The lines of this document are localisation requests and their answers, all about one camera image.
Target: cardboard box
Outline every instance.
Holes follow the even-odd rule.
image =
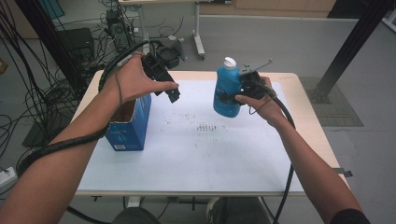
[[[5,73],[7,69],[7,63],[0,59],[0,75]]]
[[[125,103],[110,122],[106,138],[116,151],[143,150],[149,123],[151,96]]]

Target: blue bottle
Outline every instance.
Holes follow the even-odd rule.
[[[224,65],[218,69],[213,108],[220,115],[235,118],[241,106],[235,104],[233,96],[241,91],[241,78],[239,68],[234,59],[226,57]]]

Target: black sleeve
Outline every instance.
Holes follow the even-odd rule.
[[[370,224],[363,212],[355,209],[346,209],[338,212],[330,224]]]

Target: desk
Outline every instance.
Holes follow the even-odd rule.
[[[247,106],[235,119],[216,114],[212,108],[216,72],[170,74],[180,84],[180,99],[171,104],[166,94],[152,95],[145,149],[116,152],[105,138],[99,140],[77,195],[282,195],[290,162],[275,129],[258,115],[250,116]],[[275,89],[281,88],[279,99],[308,144],[331,167],[339,167],[297,76],[261,75],[277,83]],[[95,74],[76,114],[97,93],[100,76],[101,72]],[[202,87],[213,90],[199,92]],[[304,195],[296,176],[290,195]]]
[[[199,35],[199,2],[210,2],[211,0],[119,0],[122,5],[134,5],[140,18],[140,26],[144,40],[149,40],[146,33],[145,19],[183,17],[184,15],[195,16],[195,30],[192,31],[198,55],[204,59],[205,51]],[[148,53],[149,47],[144,47],[143,52]]]

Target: person's left hand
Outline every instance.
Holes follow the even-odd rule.
[[[143,53],[135,53],[116,74],[107,79],[102,91],[111,91],[116,94],[121,92],[122,102],[125,103],[150,92],[169,91],[178,88],[176,82],[160,82],[150,79],[143,71],[142,56]]]

